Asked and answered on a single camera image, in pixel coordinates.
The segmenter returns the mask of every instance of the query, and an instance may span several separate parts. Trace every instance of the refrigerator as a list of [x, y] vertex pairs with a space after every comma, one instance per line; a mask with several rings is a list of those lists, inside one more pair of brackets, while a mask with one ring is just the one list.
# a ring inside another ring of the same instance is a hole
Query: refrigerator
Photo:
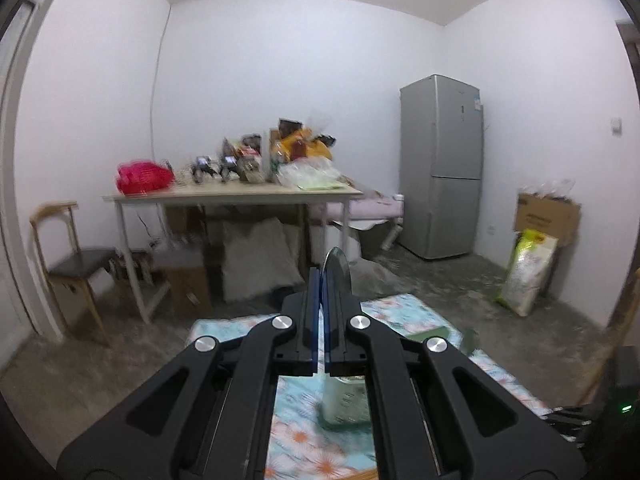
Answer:
[[470, 253], [482, 177], [480, 91], [441, 75], [400, 91], [400, 244], [426, 259]]

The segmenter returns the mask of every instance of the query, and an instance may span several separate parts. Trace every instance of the light switch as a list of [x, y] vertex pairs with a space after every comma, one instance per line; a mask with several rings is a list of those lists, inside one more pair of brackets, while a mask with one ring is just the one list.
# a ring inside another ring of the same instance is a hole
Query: light switch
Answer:
[[622, 135], [622, 118], [614, 117], [611, 120], [611, 133], [617, 137]]

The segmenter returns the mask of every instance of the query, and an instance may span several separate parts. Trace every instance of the food package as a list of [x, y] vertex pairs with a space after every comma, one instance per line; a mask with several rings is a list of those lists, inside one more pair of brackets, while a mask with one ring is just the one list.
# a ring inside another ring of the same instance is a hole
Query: food package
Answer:
[[280, 141], [289, 157], [293, 144], [299, 139], [302, 139], [306, 144], [306, 156], [324, 156], [324, 158], [332, 160], [333, 155], [329, 148], [320, 140], [313, 138], [313, 132], [310, 128], [302, 128]]
[[243, 155], [236, 163], [240, 180], [251, 184], [261, 184], [264, 182], [262, 174], [262, 158], [260, 155]]
[[553, 261], [558, 239], [534, 229], [524, 229], [511, 257], [507, 280], [498, 303], [519, 316], [528, 316]]

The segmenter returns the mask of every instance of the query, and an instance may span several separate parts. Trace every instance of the table top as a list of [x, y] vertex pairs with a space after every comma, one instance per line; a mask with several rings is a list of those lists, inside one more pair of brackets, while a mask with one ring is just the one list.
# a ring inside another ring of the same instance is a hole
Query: table top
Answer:
[[[448, 341], [456, 348], [462, 334], [446, 319], [411, 294], [362, 303], [369, 316], [403, 335], [446, 326]], [[246, 335], [259, 322], [273, 316], [198, 320], [187, 344], [204, 335], [220, 341]], [[324, 331], [319, 331], [318, 372], [313, 377], [278, 378], [265, 478], [328, 480], [375, 468], [376, 454], [370, 428], [329, 431], [318, 424], [318, 404], [324, 388]], [[482, 350], [470, 359], [498, 384], [538, 416], [551, 410], [526, 390], [510, 373]]]
[[353, 187], [343, 186], [335, 189], [297, 189], [279, 184], [249, 184], [232, 180], [207, 184], [188, 184], [171, 186], [160, 191], [137, 195], [109, 195], [103, 199], [120, 203], [315, 203], [341, 202], [362, 195]]

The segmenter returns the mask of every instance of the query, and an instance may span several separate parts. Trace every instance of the wooden chair frame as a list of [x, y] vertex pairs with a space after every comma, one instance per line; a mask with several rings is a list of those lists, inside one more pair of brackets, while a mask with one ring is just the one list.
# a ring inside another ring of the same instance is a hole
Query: wooden chair frame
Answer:
[[107, 346], [110, 346], [109, 337], [107, 336], [107, 332], [104, 329], [104, 325], [102, 324], [102, 318], [100, 318], [100, 314], [98, 313], [98, 309], [95, 304], [95, 296], [94, 292], [89, 284], [87, 279], [73, 279], [73, 278], [62, 278], [60, 276], [50, 276], [49, 270], [47, 269], [47, 264], [44, 259], [44, 254], [42, 252], [42, 245], [40, 244], [40, 237], [38, 236], [38, 225], [46, 219], [51, 218], [52, 216], [58, 216], [60, 214], [68, 214], [69, 222], [68, 225], [71, 227], [71, 245], [74, 252], [79, 253], [80, 243], [78, 241], [78, 231], [76, 230], [76, 222], [74, 220], [73, 209], [78, 209], [78, 202], [55, 202], [55, 203], [46, 203], [41, 205], [37, 211], [31, 216], [30, 223], [31, 228], [33, 230], [33, 239], [36, 245], [36, 252], [38, 255], [38, 261], [40, 263], [40, 268], [42, 269], [42, 275], [47, 284], [47, 288], [49, 289], [49, 293], [51, 296], [51, 301], [53, 305], [56, 307], [58, 311], [58, 315], [62, 320], [63, 329], [68, 332], [68, 324], [66, 323], [65, 315], [62, 313], [62, 309], [60, 308], [60, 304], [58, 303], [58, 298], [56, 297], [56, 293], [53, 289], [52, 282], [61, 283], [62, 285], [73, 286], [82, 290], [84, 293], [84, 298], [86, 301], [86, 305], [91, 312], [92, 316], [95, 319], [100, 332], [102, 333], [102, 337]]

